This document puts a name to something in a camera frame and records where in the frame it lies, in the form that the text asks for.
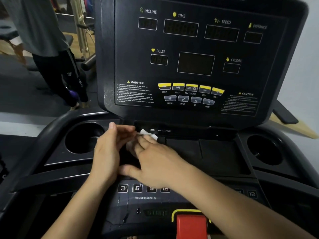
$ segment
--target black pants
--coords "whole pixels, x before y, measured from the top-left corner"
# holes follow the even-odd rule
[[[54,57],[42,57],[35,54],[32,54],[32,56],[50,89],[62,97],[69,106],[75,106],[77,101],[64,86],[62,76],[68,86],[78,93],[80,100],[88,102],[86,78],[80,75],[74,54],[70,49],[59,52],[59,56]]]

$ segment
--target treadmill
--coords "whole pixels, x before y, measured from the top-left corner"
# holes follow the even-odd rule
[[[100,108],[57,118],[0,184],[0,237],[41,238],[92,166],[109,122],[156,134],[209,176],[319,237],[319,176],[268,124],[308,15],[298,0],[95,0]],[[139,166],[125,149],[121,164]],[[119,176],[89,238],[176,238],[201,214]],[[221,234],[207,219],[207,232]]]

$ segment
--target cup holder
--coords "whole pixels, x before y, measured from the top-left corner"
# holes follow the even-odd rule
[[[251,153],[268,165],[279,165],[283,161],[278,147],[269,139],[254,135],[248,138],[247,145]]]
[[[88,122],[77,125],[65,138],[65,146],[75,154],[88,153],[94,150],[97,139],[104,133],[104,129],[97,123]]]

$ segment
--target person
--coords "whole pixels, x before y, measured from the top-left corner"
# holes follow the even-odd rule
[[[86,238],[102,197],[118,174],[153,188],[173,189],[229,239],[314,239],[285,217],[190,165],[151,136],[136,134],[134,126],[109,124],[95,146],[90,175],[42,239]],[[131,140],[141,169],[119,166],[119,150]]]
[[[89,107],[86,78],[80,75],[74,54],[64,34],[50,0],[0,0],[16,26],[23,47],[32,54],[42,77],[66,104],[75,110],[79,107],[62,81],[76,91],[82,107]]]

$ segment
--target water droplet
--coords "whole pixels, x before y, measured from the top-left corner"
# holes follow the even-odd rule
[[[127,218],[129,217],[129,213],[126,213],[125,217],[123,218],[123,223],[126,222]]]

